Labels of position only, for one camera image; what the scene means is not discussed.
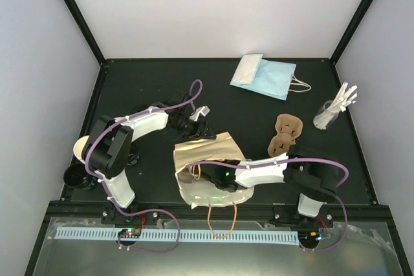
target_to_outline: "black cup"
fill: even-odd
[[[63,174],[63,182],[67,187],[89,190],[96,184],[96,179],[88,174],[82,163],[75,163],[66,169]]]

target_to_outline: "brown molded pulp object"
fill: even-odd
[[[271,157],[289,151],[290,146],[295,144],[295,139],[302,133],[303,122],[291,114],[279,114],[275,128],[278,134],[272,138],[267,148]]]

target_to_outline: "white wall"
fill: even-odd
[[[338,69],[358,85],[351,112],[382,204],[414,268],[414,0],[374,0]]]
[[[63,0],[0,0],[0,275],[23,275],[98,63]]]
[[[361,0],[76,0],[107,58],[329,58]]]

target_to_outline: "black metal frame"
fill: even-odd
[[[104,58],[97,42],[95,41],[91,30],[89,29],[86,20],[83,18],[78,5],[76,4],[75,0],[64,0],[68,9],[70,10],[76,24],[79,26],[83,36],[85,37],[86,41],[88,42],[92,52],[94,53],[96,60],[101,64],[100,71],[98,78],[96,80],[96,84],[94,86],[93,95],[91,101],[89,103],[87,113],[85,116],[84,123],[82,125],[80,136],[84,136],[87,134],[91,128],[91,124],[94,117],[94,112],[96,110],[96,106],[98,103],[98,99],[100,97],[100,93],[105,81],[105,77],[107,74],[106,65],[107,61]],[[344,52],[346,46],[350,42],[353,34],[355,33],[358,25],[360,24],[362,18],[365,16],[369,6],[373,0],[362,0],[360,5],[358,6],[352,20],[350,21],[348,27],[346,28],[345,33],[343,34],[338,46],[336,47],[332,57],[330,59],[326,59],[331,63],[332,70],[336,74],[336,79],[338,81],[338,85],[340,85],[340,80],[335,68],[335,64],[338,62],[340,56]],[[356,135],[356,131],[353,125],[353,121],[349,112],[346,112],[349,122],[353,128],[353,132],[355,135],[355,140],[358,142],[358,137]],[[361,147],[358,143],[358,148],[360,151],[361,159],[365,165],[365,177],[368,180],[366,184],[367,190],[370,192],[373,201],[371,206],[346,206],[347,215],[349,221],[365,221],[365,222],[385,222],[388,226],[388,230],[391,234],[391,238],[393,241],[393,245],[395,247],[396,253],[398,255],[398,259],[402,268],[404,275],[412,275],[411,269],[408,264],[408,260],[406,254],[404,253],[404,248],[402,247],[401,239],[398,235],[398,231],[396,229],[391,211],[389,210],[388,206],[378,205],[377,198],[375,194],[375,189],[373,183],[371,181],[371,177],[369,176],[368,168],[366,167],[365,159],[361,150]],[[103,218],[103,212],[111,208],[110,203],[108,202],[71,202],[71,191],[64,187],[63,192],[61,194],[60,201],[52,201],[49,204],[47,209],[45,218],[41,224],[40,231],[36,243],[34,245],[34,249],[32,255],[30,257],[27,270],[25,275],[32,275],[34,272],[34,268],[36,266],[36,262],[40,253],[40,249],[43,244],[43,239],[45,238],[45,234],[47,232],[47,228],[52,217],[93,217],[93,218]],[[140,204],[139,209],[147,209],[152,207],[158,207],[167,209],[168,211],[172,212],[178,219],[205,219],[206,218],[206,210],[205,209],[190,209],[189,207],[180,205],[168,205],[168,206],[147,206],[145,204]],[[292,206],[274,206],[274,207],[260,207],[260,206],[250,206],[248,204],[243,204],[239,207],[239,219],[240,220],[256,220],[256,221],[271,221],[274,219],[274,215],[276,210],[278,212],[283,212],[284,209],[290,210]],[[329,213],[332,215],[333,220],[343,220],[343,211],[340,206],[333,205],[333,206],[326,206],[324,208],[329,209]],[[226,210],[224,209],[217,209],[215,211],[215,218],[218,220],[232,220]]]

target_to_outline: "orange rope handle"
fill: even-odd
[[[195,166],[193,166],[193,168],[191,169],[191,174],[193,175],[193,177],[196,180],[200,180],[200,178],[201,178],[201,165],[200,164],[197,164],[197,168],[199,169],[199,173],[197,175],[195,174],[195,171],[194,171]]]
[[[212,215],[212,206],[208,205],[208,215],[207,215],[207,224],[208,227],[210,228],[210,231],[212,232],[212,234],[217,238],[217,239],[225,239],[226,237],[230,236],[230,234],[233,233],[234,230],[234,226],[235,226],[235,221],[237,219],[237,205],[233,203],[234,206],[234,218],[233,218],[233,223],[232,223],[232,227],[230,228],[230,231],[226,234],[226,235],[217,235],[216,232],[213,230],[212,225],[210,224],[210,217]]]

